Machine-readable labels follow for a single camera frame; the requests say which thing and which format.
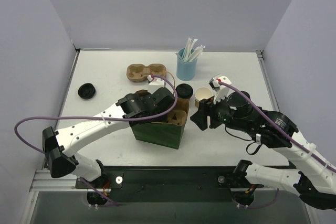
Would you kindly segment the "black plastic cup lid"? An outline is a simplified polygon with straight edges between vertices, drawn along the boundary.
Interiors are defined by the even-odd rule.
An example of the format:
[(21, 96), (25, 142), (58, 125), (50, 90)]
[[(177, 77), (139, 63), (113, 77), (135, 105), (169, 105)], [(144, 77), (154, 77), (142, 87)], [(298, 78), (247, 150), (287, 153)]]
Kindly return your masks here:
[(193, 88), (187, 83), (181, 83), (175, 88), (177, 96), (180, 97), (192, 97), (194, 91)]

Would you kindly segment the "brown paper cup stack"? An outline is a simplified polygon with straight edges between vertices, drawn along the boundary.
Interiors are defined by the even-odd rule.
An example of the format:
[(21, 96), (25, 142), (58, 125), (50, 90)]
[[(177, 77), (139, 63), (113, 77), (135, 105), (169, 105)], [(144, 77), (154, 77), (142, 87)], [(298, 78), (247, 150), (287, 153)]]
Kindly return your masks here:
[(195, 106), (198, 108), (200, 101), (203, 99), (209, 99), (213, 96), (212, 90), (206, 87), (200, 87), (195, 91)]

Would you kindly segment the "green paper bag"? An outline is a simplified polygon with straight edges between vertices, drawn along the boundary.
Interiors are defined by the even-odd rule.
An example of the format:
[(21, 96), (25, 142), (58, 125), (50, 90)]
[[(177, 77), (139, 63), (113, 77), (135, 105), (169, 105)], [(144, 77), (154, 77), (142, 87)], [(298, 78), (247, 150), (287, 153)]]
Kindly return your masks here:
[[(174, 109), (189, 111), (190, 101), (178, 100)], [(136, 140), (161, 145), (173, 149), (179, 149), (185, 125), (144, 123), (131, 127)]]

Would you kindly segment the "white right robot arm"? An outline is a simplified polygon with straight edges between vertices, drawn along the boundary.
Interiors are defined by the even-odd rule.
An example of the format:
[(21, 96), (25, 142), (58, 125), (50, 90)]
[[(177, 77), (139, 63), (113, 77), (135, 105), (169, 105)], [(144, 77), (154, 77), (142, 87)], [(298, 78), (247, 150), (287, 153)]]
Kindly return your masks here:
[(218, 103), (214, 98), (199, 102), (190, 117), (202, 131), (221, 125), (250, 136), (250, 143), (263, 145), (284, 156), (294, 169), (277, 169), (240, 160), (229, 185), (263, 185), (297, 195), (305, 204), (320, 209), (335, 209), (335, 167), (326, 161), (287, 116), (263, 110), (245, 91), (231, 93)]

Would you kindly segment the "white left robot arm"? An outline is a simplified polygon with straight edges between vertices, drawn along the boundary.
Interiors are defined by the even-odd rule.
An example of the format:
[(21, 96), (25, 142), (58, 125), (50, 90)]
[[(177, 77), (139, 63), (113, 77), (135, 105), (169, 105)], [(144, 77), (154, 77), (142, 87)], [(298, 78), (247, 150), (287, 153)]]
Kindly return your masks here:
[(175, 102), (173, 93), (167, 88), (158, 88), (154, 93), (127, 94), (98, 115), (97, 120), (83, 121), (73, 126), (54, 130), (43, 130), (43, 150), (52, 178), (69, 174), (82, 177), (93, 187), (105, 185), (107, 178), (103, 164), (89, 159), (79, 150), (92, 142), (132, 124), (161, 119), (163, 112)]

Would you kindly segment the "single brown paper cup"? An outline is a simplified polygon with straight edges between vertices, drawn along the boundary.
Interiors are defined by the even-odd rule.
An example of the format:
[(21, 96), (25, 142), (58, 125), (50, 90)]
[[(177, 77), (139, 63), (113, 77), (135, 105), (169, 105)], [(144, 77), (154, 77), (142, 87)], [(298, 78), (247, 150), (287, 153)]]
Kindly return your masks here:
[(178, 100), (181, 100), (181, 101), (184, 101), (184, 102), (189, 101), (190, 98), (191, 97), (180, 97), (180, 96), (178, 96)]

